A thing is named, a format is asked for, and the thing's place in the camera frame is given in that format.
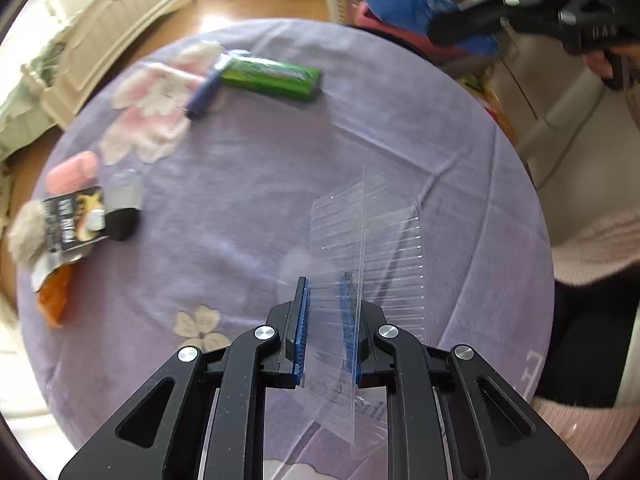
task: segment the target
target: clear plastic tray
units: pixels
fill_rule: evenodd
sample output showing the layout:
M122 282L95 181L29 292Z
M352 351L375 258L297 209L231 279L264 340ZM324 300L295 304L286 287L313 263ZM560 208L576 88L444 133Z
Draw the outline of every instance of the clear plastic tray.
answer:
M357 450L386 437L383 388L356 386L361 300L424 338L420 214L414 201L367 170L311 210L309 320L300 399L320 424Z

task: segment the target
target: person's hand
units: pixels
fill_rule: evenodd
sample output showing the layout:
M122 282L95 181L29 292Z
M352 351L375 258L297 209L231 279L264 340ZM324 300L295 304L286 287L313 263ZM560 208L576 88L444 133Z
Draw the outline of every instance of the person's hand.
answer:
M627 56L633 68L640 69L640 44L617 46L611 49L614 54ZM604 52L596 50L582 56L585 64L594 73L604 79L613 78L611 63L604 57Z

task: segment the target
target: pink sponge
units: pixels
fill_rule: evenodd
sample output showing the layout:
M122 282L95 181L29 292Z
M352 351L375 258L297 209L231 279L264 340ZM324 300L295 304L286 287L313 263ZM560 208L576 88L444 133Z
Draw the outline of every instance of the pink sponge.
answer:
M71 193L89 186L98 173L98 157L94 152L82 152L68 158L49 171L47 191L53 195Z

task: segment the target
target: metal screw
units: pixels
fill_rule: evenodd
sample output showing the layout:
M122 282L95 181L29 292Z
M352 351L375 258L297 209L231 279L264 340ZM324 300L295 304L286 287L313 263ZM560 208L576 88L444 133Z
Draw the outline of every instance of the metal screw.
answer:
M271 339L273 336L275 336L276 331L268 326L268 325L262 325L259 326L258 328L255 329L254 335L258 338L258 339Z
M198 349L193 346L185 346L178 352L178 359L184 363L193 361L198 357Z
M383 325L378 329L378 333L385 339L393 339L398 335L398 329L393 325Z
M517 7L520 5L520 0L503 0L505 5L510 7Z
M456 357L463 361L469 361L474 356L474 351L466 345L456 346Z
M560 21L567 25L575 25L578 23L578 19L575 17L575 14L568 10L561 10L558 16L560 17Z

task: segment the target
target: white flower print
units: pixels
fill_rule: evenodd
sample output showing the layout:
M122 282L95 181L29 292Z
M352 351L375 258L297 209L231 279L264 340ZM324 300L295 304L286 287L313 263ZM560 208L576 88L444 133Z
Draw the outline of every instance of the white flower print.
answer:
M197 41L181 50L171 65L184 72L206 76L224 51L225 47L217 41Z
M197 306L193 317L186 312L178 312L175 315L174 332L188 338L180 346L195 346L203 352L229 346L231 341L227 336L214 332L221 317L219 311L202 304Z
M138 101L138 107L143 117L167 117L174 110L176 103L186 103L190 95L191 88L185 84L183 78L167 73L148 86L147 94Z

